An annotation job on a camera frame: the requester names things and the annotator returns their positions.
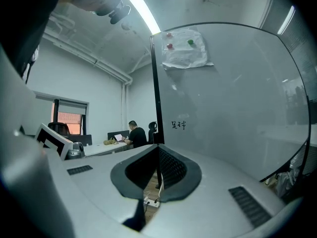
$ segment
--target office room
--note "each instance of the office room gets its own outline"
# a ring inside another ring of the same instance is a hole
[[[81,238],[292,230],[317,170],[317,49],[291,0],[58,1],[25,70],[0,59],[0,179],[21,223]]]

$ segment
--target ceiling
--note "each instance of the ceiling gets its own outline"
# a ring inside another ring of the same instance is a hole
[[[234,22],[258,27],[269,0],[144,0],[161,31],[190,23]],[[115,25],[70,4],[59,4],[46,35],[129,74],[151,63],[147,25],[129,0],[130,14]]]

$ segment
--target black frame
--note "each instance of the black frame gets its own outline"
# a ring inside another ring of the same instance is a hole
[[[291,56],[297,70],[298,70],[298,73],[301,77],[301,80],[302,80],[302,83],[303,83],[303,87],[304,87],[304,91],[305,91],[305,95],[307,97],[307,101],[308,101],[308,95],[307,95],[307,92],[306,92],[306,88],[305,88],[305,85],[304,85],[304,82],[303,82],[303,78],[302,78],[302,75],[298,69],[298,66],[297,64],[295,63],[295,60],[293,58],[293,56],[291,55],[291,53],[289,52],[289,50],[287,49],[287,47],[285,46],[284,42],[281,40],[281,38],[277,35],[277,34],[273,34],[273,33],[270,33],[266,30],[263,30],[263,29],[260,29],[260,28],[257,28],[257,27],[254,27],[254,26],[248,26],[248,25],[244,25],[244,24],[238,24],[238,23],[230,23],[230,22],[201,22],[201,23],[193,23],[193,24],[187,24],[187,25],[182,25],[182,26],[178,26],[178,27],[173,27],[173,28],[170,28],[170,29],[167,29],[165,31],[162,31],[162,32],[167,32],[167,31],[171,31],[171,30],[175,30],[175,29],[178,29],[178,28],[182,28],[182,27],[188,27],[188,26],[196,26],[196,25],[206,25],[206,24],[226,24],[226,25],[238,25],[238,26],[244,26],[244,27],[249,27],[249,28],[253,28],[253,29],[257,29],[257,30],[260,30],[260,31],[263,31],[263,32],[266,32],[266,33],[269,33],[269,34],[272,34],[274,36],[276,36],[280,41],[281,43],[284,45],[284,47],[286,48],[287,52],[289,53],[289,55]],[[153,70],[153,82],[154,82],[154,93],[155,93],[155,103],[156,103],[156,110],[157,110],[157,119],[158,119],[158,142],[159,143],[162,143],[164,144],[164,131],[163,131],[163,119],[162,119],[162,110],[161,110],[161,105],[160,105],[160,95],[159,95],[159,78],[158,78],[158,68],[157,68],[157,61],[156,61],[156,56],[155,56],[155,46],[154,46],[154,36],[155,35],[158,35],[158,34],[161,34],[162,32],[160,33],[157,33],[157,34],[153,34],[151,35],[150,37],[150,43],[151,43],[151,55],[152,55],[152,70]],[[297,180],[299,180],[302,175],[302,172],[304,170],[304,167],[305,167],[305,164],[306,164],[306,159],[307,159],[307,155],[308,155],[308,151],[309,151],[309,143],[310,143],[310,139],[311,139],[311,112],[310,112],[310,105],[309,105],[309,102],[307,102],[307,105],[308,105],[308,121],[309,121],[309,128],[308,128],[308,137],[307,139],[305,140],[305,142],[302,144],[302,146],[298,149],[298,151],[287,161],[289,162],[290,160],[292,160],[298,153],[299,151],[301,150],[301,148],[306,144],[306,148],[305,148],[305,155],[304,155],[304,159],[303,159],[303,163],[302,163],[302,167],[301,167],[301,170],[300,170],[300,175],[298,176]],[[269,176],[266,176],[265,178],[263,178],[262,180],[260,180],[260,182],[263,182],[265,181],[266,179],[268,179],[269,177],[271,177],[272,175],[274,175],[279,169],[277,169],[275,172],[273,172],[272,174],[270,174]]]
[[[54,99],[53,122],[58,122],[59,99]],[[80,131],[83,126],[83,135],[87,135],[86,115],[81,115]]]

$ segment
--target cable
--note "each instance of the cable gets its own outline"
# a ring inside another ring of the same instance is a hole
[[[150,202],[147,202],[147,205],[145,206],[145,211],[144,211],[144,213],[147,211],[147,209],[148,209],[148,204],[149,204]]]

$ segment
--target window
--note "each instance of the window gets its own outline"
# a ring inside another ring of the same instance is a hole
[[[86,135],[86,104],[55,100],[51,121],[67,124],[72,135]]]

